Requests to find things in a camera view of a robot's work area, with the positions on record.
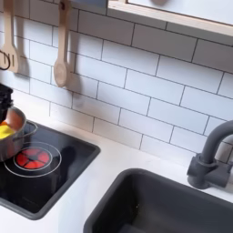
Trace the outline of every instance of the white countertop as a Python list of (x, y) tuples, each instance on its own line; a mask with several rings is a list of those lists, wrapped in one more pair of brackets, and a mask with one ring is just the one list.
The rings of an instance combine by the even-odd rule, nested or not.
[[(82, 233), (84, 223), (98, 201), (125, 169), (140, 167), (189, 186), (186, 167), (49, 118), (29, 118), (93, 143), (101, 148), (101, 153), (42, 219), (29, 220), (0, 207), (0, 231), (3, 233)], [(224, 190), (211, 187), (205, 192), (233, 202), (233, 185), (228, 185)]]

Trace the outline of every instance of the gray pot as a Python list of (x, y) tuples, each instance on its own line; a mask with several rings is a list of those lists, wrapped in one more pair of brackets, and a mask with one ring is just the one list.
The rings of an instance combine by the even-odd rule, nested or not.
[[(0, 139), (0, 162), (15, 156), (23, 147), (25, 138), (32, 136), (37, 130), (37, 125), (28, 120), (26, 121), (25, 114), (16, 107), (8, 109), (5, 121), (15, 133), (9, 137)], [(35, 129), (28, 134), (24, 134), (26, 122), (35, 127)]]

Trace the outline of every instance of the wooden spatula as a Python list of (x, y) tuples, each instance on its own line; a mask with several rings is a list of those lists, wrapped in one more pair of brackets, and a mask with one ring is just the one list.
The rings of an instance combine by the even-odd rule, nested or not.
[[(5, 52), (10, 60), (9, 70), (18, 72), (19, 55), (14, 43), (14, 0), (4, 0), (4, 20), (5, 20), (5, 44), (2, 51)], [(7, 57), (0, 56), (1, 67), (8, 66)]]
[(59, 4), (60, 23), (58, 29), (58, 57), (54, 68), (55, 81), (59, 87), (65, 86), (70, 76), (67, 63), (69, 10), (70, 4), (68, 0), (62, 0)]

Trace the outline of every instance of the stove burner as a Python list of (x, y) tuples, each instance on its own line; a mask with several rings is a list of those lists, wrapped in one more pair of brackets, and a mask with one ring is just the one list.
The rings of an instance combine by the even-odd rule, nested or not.
[(49, 151), (40, 147), (24, 148), (15, 156), (15, 164), (25, 170), (47, 167), (52, 162)]
[(43, 142), (24, 143), (23, 149), (6, 160), (5, 168), (19, 177), (43, 177), (58, 169), (62, 161), (60, 152)]

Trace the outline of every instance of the gray faucet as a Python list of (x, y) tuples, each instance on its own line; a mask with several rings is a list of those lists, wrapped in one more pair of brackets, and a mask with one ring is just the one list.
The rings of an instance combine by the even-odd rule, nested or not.
[(210, 185), (227, 185), (232, 164), (217, 162), (215, 155), (221, 141), (230, 135), (233, 135), (233, 120), (216, 127), (208, 136), (202, 153), (192, 158), (187, 171), (187, 181), (192, 187), (206, 189)]

